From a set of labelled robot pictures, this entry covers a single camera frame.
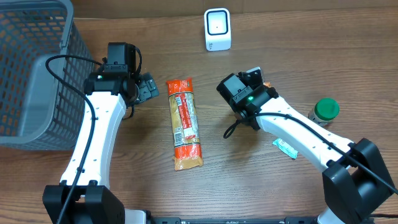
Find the long orange noodle packet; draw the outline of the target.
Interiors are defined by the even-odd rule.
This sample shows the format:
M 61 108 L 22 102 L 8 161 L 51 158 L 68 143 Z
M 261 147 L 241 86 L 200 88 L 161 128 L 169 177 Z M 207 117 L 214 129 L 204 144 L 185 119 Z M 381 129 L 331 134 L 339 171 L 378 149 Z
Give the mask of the long orange noodle packet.
M 202 166 L 203 156 L 192 79 L 168 80 L 166 85 L 174 137 L 175 170 Z

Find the teal wet wipes pack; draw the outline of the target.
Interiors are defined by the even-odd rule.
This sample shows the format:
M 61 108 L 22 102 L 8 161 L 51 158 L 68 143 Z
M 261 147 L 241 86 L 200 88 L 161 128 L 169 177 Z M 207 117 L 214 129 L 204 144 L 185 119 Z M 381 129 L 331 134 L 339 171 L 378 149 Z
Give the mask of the teal wet wipes pack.
M 277 146 L 284 154 L 288 155 L 292 159 L 296 159 L 298 156 L 298 151 L 296 151 L 292 146 L 287 144 L 281 138 L 276 139 L 272 143 L 273 145 Z

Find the green lidded can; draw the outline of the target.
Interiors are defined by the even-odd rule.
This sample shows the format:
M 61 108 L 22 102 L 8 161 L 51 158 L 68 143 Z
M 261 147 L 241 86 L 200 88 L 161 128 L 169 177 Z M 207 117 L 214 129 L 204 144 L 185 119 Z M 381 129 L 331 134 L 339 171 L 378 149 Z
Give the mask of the green lidded can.
M 319 126 L 329 125 L 339 114 L 340 106 L 332 98 L 322 98 L 308 113 L 308 118 Z

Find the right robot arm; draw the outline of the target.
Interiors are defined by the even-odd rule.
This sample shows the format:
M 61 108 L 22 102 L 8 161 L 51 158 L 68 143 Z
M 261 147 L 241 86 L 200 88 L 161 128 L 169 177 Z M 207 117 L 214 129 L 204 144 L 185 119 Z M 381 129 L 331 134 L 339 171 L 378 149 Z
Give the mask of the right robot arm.
M 228 75 L 216 89 L 236 116 L 225 139 L 241 123 L 261 129 L 292 146 L 322 174 L 327 208 L 314 223 L 372 223 L 375 210 L 397 193 L 373 142 L 353 142 L 303 116 L 264 83 L 259 67 Z

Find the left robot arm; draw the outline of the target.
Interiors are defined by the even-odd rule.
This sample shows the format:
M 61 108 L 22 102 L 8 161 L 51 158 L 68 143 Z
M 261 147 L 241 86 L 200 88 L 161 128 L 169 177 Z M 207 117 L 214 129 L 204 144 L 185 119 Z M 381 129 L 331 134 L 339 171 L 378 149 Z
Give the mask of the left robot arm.
M 114 142 L 126 110 L 159 95 L 150 73 L 141 73 L 142 54 L 132 44 L 110 42 L 108 55 L 78 90 L 84 117 L 72 158 L 59 184 L 45 187 L 42 201 L 53 223 L 150 223 L 145 210 L 126 209 L 109 189 Z

